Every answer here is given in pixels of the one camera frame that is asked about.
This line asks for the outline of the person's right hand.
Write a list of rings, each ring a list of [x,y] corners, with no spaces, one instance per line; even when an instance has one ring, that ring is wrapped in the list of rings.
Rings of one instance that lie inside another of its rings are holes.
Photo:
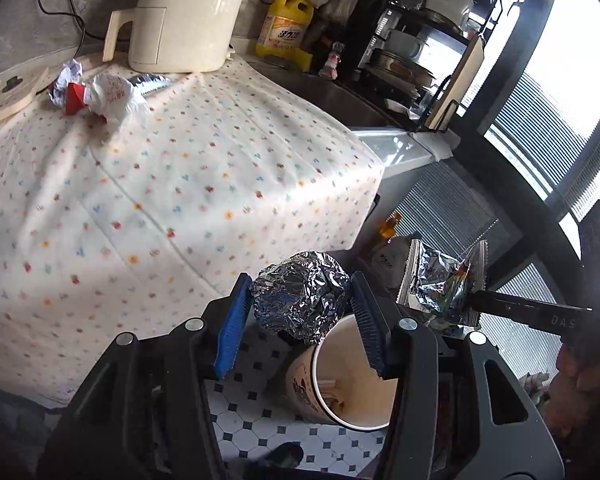
[[[565,438],[583,427],[600,406],[600,362],[582,364],[563,344],[556,367],[544,419],[554,437]]]

